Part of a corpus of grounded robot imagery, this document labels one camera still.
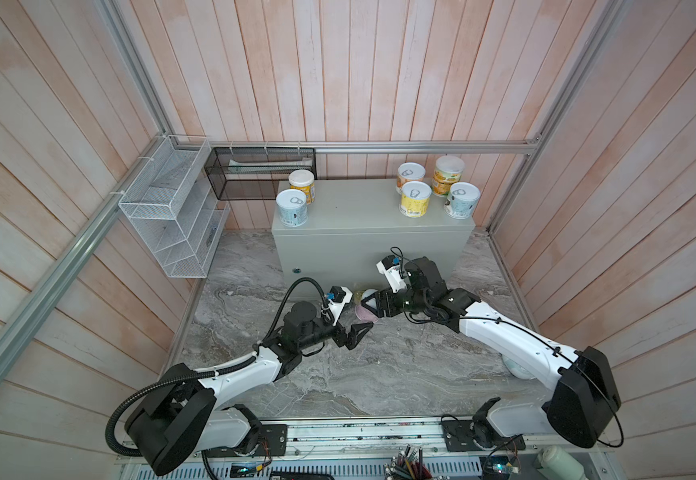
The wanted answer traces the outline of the white lid can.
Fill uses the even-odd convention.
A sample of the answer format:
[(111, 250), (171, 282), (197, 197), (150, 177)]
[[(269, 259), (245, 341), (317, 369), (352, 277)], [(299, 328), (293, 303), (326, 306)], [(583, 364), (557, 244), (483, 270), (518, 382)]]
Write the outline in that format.
[(445, 201), (445, 212), (454, 219), (471, 218), (481, 197), (478, 187), (467, 182), (454, 183)]
[(370, 306), (364, 305), (363, 301), (371, 297), (377, 292), (376, 289), (367, 289), (361, 293), (361, 296), (357, 299), (355, 306), (355, 315), (361, 322), (377, 322), (379, 318), (373, 313), (373, 309), (376, 308), (376, 302), (371, 300), (369, 302)]
[(400, 212), (409, 218), (420, 218), (428, 210), (431, 187), (422, 181), (406, 182), (401, 188)]
[(415, 162), (406, 162), (397, 169), (396, 191), (401, 194), (403, 186), (411, 181), (422, 181), (426, 175), (426, 168)]
[(281, 223), (287, 227), (303, 226), (308, 220), (307, 196), (297, 189), (285, 189), (276, 197)]

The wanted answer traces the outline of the orange green label can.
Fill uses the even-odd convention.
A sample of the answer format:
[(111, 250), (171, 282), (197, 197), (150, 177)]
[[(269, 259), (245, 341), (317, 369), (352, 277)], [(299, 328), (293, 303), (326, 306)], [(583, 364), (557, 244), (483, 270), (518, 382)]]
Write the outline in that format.
[(465, 170), (465, 162), (453, 155), (439, 157), (435, 163), (432, 191), (436, 196), (446, 197), (450, 188), (458, 183)]

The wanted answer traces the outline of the yellow label can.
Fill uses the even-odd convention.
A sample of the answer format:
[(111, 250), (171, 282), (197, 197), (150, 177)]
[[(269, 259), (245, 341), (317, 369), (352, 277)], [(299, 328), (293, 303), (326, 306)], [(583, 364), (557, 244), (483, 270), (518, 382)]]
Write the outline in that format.
[(292, 189), (303, 192), (306, 196), (306, 203), (312, 204), (315, 200), (315, 175), (312, 171), (298, 169), (291, 172), (288, 182)]

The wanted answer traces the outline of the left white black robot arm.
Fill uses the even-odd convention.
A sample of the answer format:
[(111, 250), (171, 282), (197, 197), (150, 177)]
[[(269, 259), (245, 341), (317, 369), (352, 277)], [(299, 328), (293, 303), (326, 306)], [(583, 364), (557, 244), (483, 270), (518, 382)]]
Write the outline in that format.
[(108, 447), (122, 456), (144, 458), (157, 475), (175, 470), (196, 451), (253, 448), (260, 422), (235, 398), (288, 375), (314, 345), (333, 341), (354, 349), (373, 325), (344, 327), (338, 321), (341, 311), (338, 305), (318, 308), (298, 302), (277, 316), (278, 327), (252, 353), (200, 370), (183, 363), (172, 366), (114, 410), (105, 430)]

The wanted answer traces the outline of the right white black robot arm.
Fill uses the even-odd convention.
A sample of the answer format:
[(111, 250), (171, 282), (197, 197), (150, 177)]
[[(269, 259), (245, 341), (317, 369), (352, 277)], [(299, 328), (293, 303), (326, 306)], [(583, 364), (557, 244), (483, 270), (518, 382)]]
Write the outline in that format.
[(519, 435), (554, 432), (574, 446), (591, 448), (617, 419), (621, 399), (600, 350), (577, 350), (550, 340), (502, 315), (477, 294), (449, 288), (426, 257), (407, 261), (388, 255), (376, 268), (389, 286), (362, 300), (373, 315), (403, 314), (416, 324), (447, 327), (499, 352), (547, 388), (547, 395), (529, 403), (485, 402), (471, 419), (479, 447), (501, 448)]

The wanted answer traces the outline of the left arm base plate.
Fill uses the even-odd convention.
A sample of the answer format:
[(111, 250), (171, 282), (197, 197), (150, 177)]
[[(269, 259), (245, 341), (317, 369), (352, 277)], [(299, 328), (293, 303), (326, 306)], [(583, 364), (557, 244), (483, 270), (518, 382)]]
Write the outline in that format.
[(288, 426), (284, 423), (263, 424), (237, 447), (217, 447), (207, 451), (209, 458), (261, 458), (268, 453), (273, 457), (286, 452)]

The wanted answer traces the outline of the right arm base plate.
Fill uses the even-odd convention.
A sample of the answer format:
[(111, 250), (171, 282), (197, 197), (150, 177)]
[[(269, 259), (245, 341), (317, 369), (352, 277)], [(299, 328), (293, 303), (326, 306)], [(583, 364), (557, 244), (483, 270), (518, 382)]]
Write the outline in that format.
[(482, 404), (470, 419), (459, 419), (451, 414), (440, 417), (440, 425), (448, 452), (471, 452), (526, 449), (526, 443), (522, 435), (516, 439), (504, 437), (489, 423), (487, 414), (499, 401), (500, 397), (493, 397)]

